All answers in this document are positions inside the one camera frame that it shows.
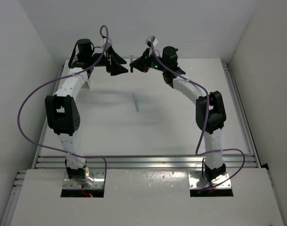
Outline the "white black-tipped makeup pen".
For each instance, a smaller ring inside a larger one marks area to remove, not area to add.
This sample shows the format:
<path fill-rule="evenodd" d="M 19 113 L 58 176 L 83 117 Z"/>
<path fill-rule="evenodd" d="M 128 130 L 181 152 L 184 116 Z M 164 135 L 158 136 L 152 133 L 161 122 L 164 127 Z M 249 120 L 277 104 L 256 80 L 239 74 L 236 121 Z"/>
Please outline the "white black-tipped makeup pen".
<path fill-rule="evenodd" d="M 133 73 L 132 62 L 133 62 L 133 55 L 130 55 L 130 72 L 131 72 L 131 73 Z"/>

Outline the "light blue makeup pen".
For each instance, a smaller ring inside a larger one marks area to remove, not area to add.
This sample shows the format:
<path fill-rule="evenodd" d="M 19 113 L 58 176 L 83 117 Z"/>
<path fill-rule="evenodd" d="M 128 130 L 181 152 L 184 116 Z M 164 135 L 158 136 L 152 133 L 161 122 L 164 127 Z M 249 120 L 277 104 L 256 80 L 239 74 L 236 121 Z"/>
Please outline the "light blue makeup pen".
<path fill-rule="evenodd" d="M 138 101 L 138 98 L 137 98 L 137 95 L 135 95 L 133 93 L 133 100 L 134 100 L 134 104 L 135 104 L 135 108 L 136 108 L 136 111 L 138 112 L 139 111 L 139 101 Z"/>

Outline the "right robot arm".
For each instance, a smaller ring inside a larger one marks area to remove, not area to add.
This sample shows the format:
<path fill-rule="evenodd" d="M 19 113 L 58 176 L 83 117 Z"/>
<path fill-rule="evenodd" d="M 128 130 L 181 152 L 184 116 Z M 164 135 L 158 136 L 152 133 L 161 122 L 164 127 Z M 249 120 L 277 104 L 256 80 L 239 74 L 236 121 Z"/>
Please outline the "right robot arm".
<path fill-rule="evenodd" d="M 186 96 L 196 108 L 196 124 L 201 130 L 197 146 L 205 144 L 205 160 L 202 173 L 205 180 L 212 182 L 225 174 L 226 164 L 222 156 L 221 133 L 227 119 L 222 94 L 208 92 L 202 85 L 192 81 L 178 65 L 177 48 L 166 46 L 158 56 L 152 47 L 147 48 L 137 59 L 130 60 L 130 68 L 123 67 L 126 61 L 117 54 L 110 54 L 111 74 L 133 72 L 134 69 L 147 73 L 150 69 L 162 72 L 163 79 L 172 89 Z"/>

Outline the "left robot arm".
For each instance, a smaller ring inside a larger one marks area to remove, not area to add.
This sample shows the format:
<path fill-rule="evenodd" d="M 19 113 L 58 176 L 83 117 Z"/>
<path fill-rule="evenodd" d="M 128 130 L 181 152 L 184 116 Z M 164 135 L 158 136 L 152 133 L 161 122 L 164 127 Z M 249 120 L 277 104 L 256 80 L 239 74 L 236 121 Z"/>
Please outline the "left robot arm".
<path fill-rule="evenodd" d="M 103 38 L 101 49 L 102 53 L 94 53 L 89 39 L 78 40 L 68 62 L 70 77 L 54 95 L 45 98 L 48 126 L 61 141 L 68 177 L 82 186 L 88 186 L 92 176 L 78 144 L 81 118 L 75 100 L 95 66 L 105 67 L 112 76 L 128 72 L 123 66 L 126 61 L 114 51 L 110 39 Z"/>

